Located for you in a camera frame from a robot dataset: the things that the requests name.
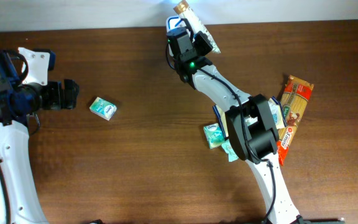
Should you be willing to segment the white tube with gold cap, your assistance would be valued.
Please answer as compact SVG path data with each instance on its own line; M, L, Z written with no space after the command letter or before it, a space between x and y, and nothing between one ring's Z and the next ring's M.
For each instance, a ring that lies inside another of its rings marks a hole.
M193 29L194 34L201 31L202 33L207 35L208 40L211 42L213 47L213 53L220 54L221 51L217 46L216 42L213 39L213 36L209 32L209 30L205 27L205 25L201 22L199 17L195 14L194 10L190 7L186 0L181 0L173 10L181 19L187 19L191 28Z

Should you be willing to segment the green tissue pack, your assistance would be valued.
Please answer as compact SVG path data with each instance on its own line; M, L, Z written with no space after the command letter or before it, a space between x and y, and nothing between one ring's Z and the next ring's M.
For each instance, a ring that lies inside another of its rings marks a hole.
M90 111L101 118L109 121L115 114L117 107L116 105L106 101L100 97L97 97L89 107Z
M218 123L204 126L203 131L210 149L219 147L225 142L224 134Z

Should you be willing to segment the mint green wipes pack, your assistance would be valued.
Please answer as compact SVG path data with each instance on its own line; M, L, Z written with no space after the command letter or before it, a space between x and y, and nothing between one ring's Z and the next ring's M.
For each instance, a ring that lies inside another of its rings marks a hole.
M229 140L226 140L224 143L222 143L221 147L223 148L224 152L227 154L227 158L229 162L238 160L238 156L234 152Z

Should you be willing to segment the cream snack bag blue label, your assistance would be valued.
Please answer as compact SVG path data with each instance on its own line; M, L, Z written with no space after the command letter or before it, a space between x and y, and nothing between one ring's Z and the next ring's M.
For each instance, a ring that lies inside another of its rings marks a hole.
M268 105L270 108L270 112L272 114L273 122L277 129L282 129L287 126L284 118L283 118L283 112L281 104L277 101L277 99L273 96L268 100ZM218 119L219 127L221 128L221 131L223 132L223 136L225 139L228 139L229 133L227 130L227 123L226 123L226 116L224 111L218 106L213 106L213 111ZM245 117L245 122L248 126L256 123L258 121L258 118L253 118L251 115L248 115Z

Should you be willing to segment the orange red snack bag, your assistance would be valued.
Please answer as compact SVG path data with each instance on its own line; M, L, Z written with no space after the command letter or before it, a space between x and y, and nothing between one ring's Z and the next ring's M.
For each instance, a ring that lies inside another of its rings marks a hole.
M290 75L283 91L280 103L286 127L279 129L278 161L282 166L289 152L289 147L297 132L306 106L310 100L314 85Z

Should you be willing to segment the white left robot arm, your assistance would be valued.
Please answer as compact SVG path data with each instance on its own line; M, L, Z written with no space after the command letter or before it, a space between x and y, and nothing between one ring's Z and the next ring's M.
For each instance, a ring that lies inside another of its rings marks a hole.
M0 223L46 223L29 160L29 118L38 110L72 110L78 84L48 80L50 49L0 50Z

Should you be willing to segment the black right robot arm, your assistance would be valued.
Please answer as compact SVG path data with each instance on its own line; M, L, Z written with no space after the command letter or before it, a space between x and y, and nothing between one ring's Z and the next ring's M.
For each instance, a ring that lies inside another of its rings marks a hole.
M228 139L238 158L250 167L266 206L264 223L304 223L294 206L278 161L278 130L268 101L250 96L227 81L206 55L206 34L187 27L167 32L174 69L181 81L210 98L225 113Z

